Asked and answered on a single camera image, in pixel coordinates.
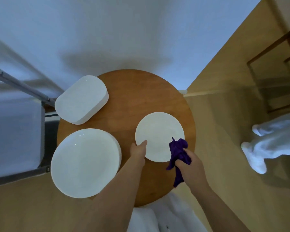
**finger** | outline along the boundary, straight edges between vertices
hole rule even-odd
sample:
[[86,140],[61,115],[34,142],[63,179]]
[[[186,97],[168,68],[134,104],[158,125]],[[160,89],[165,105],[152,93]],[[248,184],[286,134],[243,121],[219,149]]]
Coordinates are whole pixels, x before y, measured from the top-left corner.
[[194,154],[192,151],[186,149],[186,148],[183,148],[183,150],[187,153],[187,155],[190,157],[191,161],[194,161],[196,160],[198,157],[196,154]]
[[183,161],[181,161],[181,160],[176,160],[175,161],[175,165],[177,166],[177,167],[179,167],[179,169],[181,170],[181,169],[183,169],[184,167],[186,167],[186,165],[188,165],[188,164],[185,164]]
[[147,140],[144,140],[141,145],[145,147],[147,145]]

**foot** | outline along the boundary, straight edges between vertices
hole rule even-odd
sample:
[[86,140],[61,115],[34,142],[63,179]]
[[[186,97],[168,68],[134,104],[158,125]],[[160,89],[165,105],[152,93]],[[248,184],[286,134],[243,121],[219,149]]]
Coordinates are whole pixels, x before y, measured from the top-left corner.
[[252,154],[251,145],[249,142],[243,142],[241,148],[248,160],[250,167],[259,174],[266,173],[266,165],[264,158],[256,157]]
[[262,135],[261,135],[261,133],[259,133],[258,127],[259,127],[259,125],[253,125],[251,129],[256,135],[261,137]]

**round white plate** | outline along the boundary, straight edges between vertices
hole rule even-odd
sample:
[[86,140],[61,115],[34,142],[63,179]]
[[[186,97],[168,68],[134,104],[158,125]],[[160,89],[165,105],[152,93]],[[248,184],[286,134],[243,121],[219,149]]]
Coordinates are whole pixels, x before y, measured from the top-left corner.
[[121,163],[117,140],[100,129],[81,129],[57,147],[51,162],[56,187],[73,198],[98,194],[116,175]]
[[171,159],[169,143],[172,137],[177,141],[185,139],[179,121],[168,113],[154,112],[145,116],[135,131],[135,141],[139,145],[147,140],[146,158],[155,162],[168,162]]

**table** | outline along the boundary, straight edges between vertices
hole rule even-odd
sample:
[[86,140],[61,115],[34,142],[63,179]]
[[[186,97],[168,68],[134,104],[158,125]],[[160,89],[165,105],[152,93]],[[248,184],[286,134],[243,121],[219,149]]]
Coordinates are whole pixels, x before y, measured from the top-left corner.
[[[112,134],[120,144],[122,167],[130,157],[130,146],[135,142],[135,130],[140,120],[153,112],[165,112],[181,123],[188,149],[194,151],[196,136],[192,112],[183,95],[169,82],[140,70],[116,70],[102,74],[99,78],[108,90],[108,102],[82,125],[60,119],[57,145],[80,129],[104,130]],[[135,207],[154,202],[173,189],[175,168],[166,171],[168,164],[146,159]]]

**cleaning cloth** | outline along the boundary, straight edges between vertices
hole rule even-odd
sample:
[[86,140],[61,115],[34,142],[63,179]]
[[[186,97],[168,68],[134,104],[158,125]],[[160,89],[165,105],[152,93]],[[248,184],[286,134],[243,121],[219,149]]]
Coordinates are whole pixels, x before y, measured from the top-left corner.
[[[183,150],[183,148],[188,147],[188,143],[183,139],[178,139],[178,141],[175,141],[174,138],[172,138],[173,141],[170,142],[170,151],[171,151],[171,160],[169,166],[166,168],[166,170],[171,170],[175,166],[176,160],[181,160],[186,164],[191,164],[191,159],[187,155],[187,153]],[[174,181],[174,187],[177,187],[180,183],[184,182],[184,179],[182,177],[182,173],[179,170],[177,166],[175,166],[175,181]]]

